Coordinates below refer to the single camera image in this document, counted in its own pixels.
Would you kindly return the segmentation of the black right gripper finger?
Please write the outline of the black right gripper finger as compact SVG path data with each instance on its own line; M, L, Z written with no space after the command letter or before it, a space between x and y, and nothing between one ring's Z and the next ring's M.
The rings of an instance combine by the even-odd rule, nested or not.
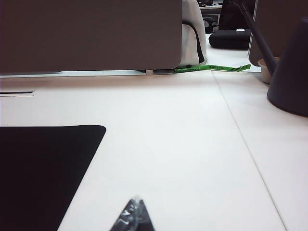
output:
M130 198L110 230L154 231L144 200L139 196Z

